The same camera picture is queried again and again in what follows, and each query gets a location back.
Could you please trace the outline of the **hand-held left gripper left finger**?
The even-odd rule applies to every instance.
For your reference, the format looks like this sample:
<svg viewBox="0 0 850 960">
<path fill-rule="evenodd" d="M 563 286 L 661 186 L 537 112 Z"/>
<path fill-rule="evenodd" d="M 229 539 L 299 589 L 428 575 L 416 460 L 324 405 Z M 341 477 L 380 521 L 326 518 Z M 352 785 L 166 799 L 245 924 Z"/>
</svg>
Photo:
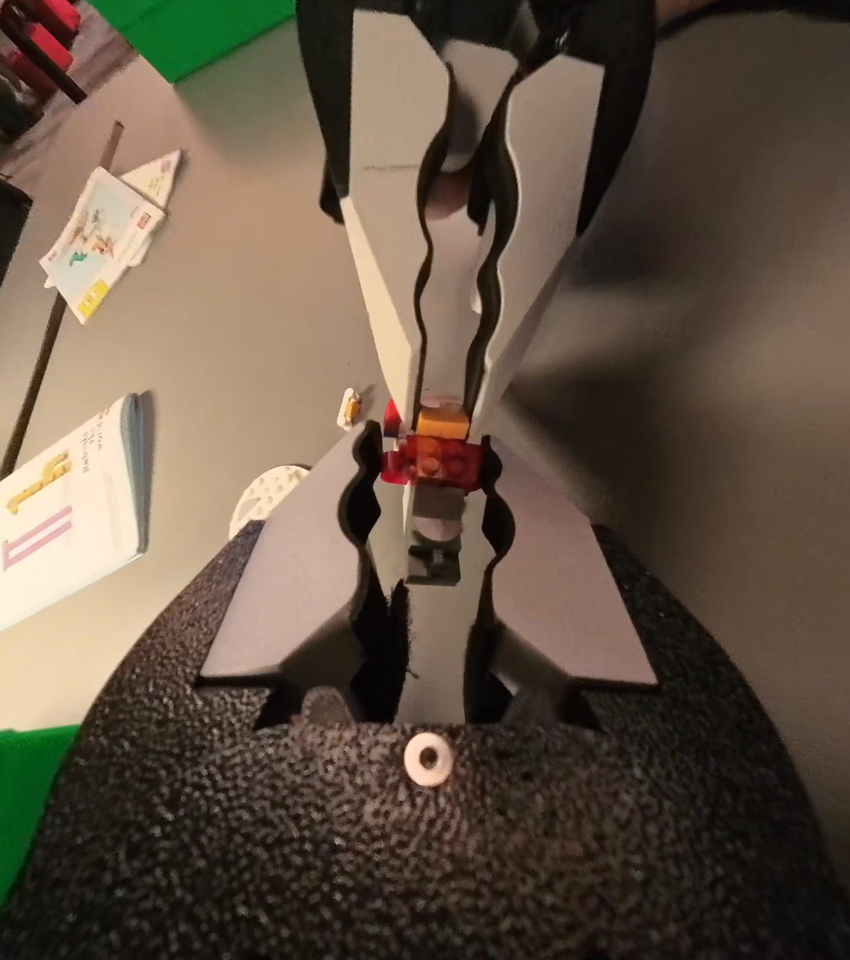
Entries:
<svg viewBox="0 0 850 960">
<path fill-rule="evenodd" d="M 373 578 L 381 457 L 379 424 L 352 428 L 263 521 L 203 681 L 351 684 L 366 659 L 358 621 Z"/>
</svg>

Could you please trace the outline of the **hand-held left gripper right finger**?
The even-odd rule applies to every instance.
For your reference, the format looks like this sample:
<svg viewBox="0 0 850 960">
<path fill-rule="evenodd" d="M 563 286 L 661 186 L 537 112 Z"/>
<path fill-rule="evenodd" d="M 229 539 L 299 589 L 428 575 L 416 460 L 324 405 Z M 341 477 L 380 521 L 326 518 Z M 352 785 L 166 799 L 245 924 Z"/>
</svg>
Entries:
<svg viewBox="0 0 850 960">
<path fill-rule="evenodd" d="M 592 523 L 500 438 L 482 446 L 481 532 L 493 556 L 470 638 L 472 689 L 656 689 Z"/>
</svg>

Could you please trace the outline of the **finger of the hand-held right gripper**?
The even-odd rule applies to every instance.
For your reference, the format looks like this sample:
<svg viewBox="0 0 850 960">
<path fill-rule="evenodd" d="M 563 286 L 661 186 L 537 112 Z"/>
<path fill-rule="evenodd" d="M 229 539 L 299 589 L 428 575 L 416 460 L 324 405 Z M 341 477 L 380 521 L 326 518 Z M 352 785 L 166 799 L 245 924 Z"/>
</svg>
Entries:
<svg viewBox="0 0 850 960">
<path fill-rule="evenodd" d="M 431 269 L 423 176 L 443 146 L 449 103 L 449 70 L 412 20 L 357 9 L 340 207 L 384 383 L 406 423 L 421 390 L 420 299 Z"/>
<path fill-rule="evenodd" d="M 558 54 L 503 98 L 491 131 L 491 206 L 471 306 L 479 327 L 466 360 L 470 439 L 511 382 L 578 237 L 604 68 Z"/>
</svg>

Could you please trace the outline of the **white round studded plate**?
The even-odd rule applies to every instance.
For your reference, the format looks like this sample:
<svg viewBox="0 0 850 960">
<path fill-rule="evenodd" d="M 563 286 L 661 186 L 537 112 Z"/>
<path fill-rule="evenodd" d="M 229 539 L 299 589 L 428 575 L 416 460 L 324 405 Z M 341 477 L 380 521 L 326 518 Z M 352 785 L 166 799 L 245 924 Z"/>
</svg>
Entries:
<svg viewBox="0 0 850 960">
<path fill-rule="evenodd" d="M 228 539 L 251 522 L 264 522 L 299 486 L 311 469 L 296 463 L 275 466 L 256 477 L 242 492 L 229 524 Z"/>
</svg>

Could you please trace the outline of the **colourful brick assembly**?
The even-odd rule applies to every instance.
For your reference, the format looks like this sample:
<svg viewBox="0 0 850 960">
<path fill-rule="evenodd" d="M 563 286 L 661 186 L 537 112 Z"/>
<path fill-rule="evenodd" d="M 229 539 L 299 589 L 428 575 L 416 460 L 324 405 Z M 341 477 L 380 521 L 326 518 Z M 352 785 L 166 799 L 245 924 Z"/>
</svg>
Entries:
<svg viewBox="0 0 850 960">
<path fill-rule="evenodd" d="M 425 393 L 416 419 L 390 399 L 382 420 L 383 483 L 403 489 L 403 530 L 410 585 L 453 587 L 467 497 L 480 486 L 482 447 L 470 440 L 465 407 L 449 394 Z"/>
</svg>

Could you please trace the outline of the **person's right hand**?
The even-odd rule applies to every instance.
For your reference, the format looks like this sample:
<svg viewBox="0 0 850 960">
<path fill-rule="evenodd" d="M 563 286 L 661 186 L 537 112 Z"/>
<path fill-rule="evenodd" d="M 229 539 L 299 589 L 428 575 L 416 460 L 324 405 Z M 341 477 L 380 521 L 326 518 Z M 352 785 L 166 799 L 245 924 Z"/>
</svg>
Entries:
<svg viewBox="0 0 850 960">
<path fill-rule="evenodd" d="M 466 207 L 471 191 L 471 178 L 469 167 L 439 172 L 427 194 L 424 206 L 426 221 L 447 219 L 457 210 Z"/>
</svg>

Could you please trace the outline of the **small instruction leaflet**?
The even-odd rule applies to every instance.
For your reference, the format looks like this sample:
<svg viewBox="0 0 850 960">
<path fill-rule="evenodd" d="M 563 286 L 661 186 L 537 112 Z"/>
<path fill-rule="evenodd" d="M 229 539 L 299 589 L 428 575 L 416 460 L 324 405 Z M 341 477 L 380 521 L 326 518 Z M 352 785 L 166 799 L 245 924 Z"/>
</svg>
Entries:
<svg viewBox="0 0 850 960">
<path fill-rule="evenodd" d="M 172 150 L 122 174 L 119 180 L 155 207 L 166 210 L 183 156 L 181 149 Z"/>
</svg>

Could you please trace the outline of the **thick instruction booklet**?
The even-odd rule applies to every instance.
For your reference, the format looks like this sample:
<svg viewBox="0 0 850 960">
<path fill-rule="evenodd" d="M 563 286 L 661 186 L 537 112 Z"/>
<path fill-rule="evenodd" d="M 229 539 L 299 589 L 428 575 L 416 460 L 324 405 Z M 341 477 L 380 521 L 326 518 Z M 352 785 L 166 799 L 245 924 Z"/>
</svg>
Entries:
<svg viewBox="0 0 850 960">
<path fill-rule="evenodd" d="M 0 633 L 145 553 L 146 405 L 121 396 L 0 480 Z"/>
</svg>

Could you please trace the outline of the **large instruction leaflet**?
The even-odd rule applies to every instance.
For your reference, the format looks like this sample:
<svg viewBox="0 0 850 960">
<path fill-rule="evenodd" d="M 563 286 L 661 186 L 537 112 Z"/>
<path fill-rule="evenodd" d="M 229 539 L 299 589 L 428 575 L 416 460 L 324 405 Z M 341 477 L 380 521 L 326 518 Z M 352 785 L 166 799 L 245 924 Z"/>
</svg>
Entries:
<svg viewBox="0 0 850 960">
<path fill-rule="evenodd" d="M 39 260 L 47 286 L 86 324 L 165 218 L 160 206 L 97 166 L 68 222 Z"/>
</svg>

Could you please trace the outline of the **red stacked boxes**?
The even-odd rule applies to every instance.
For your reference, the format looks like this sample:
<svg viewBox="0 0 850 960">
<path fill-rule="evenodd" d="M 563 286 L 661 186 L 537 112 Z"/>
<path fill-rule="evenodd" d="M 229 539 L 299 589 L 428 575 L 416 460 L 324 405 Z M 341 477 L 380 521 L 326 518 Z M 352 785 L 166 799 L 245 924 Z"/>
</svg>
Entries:
<svg viewBox="0 0 850 960">
<path fill-rule="evenodd" d="M 18 1 L 16 4 L 29 21 L 41 25 L 61 46 L 71 50 L 82 24 L 75 2 Z"/>
</svg>

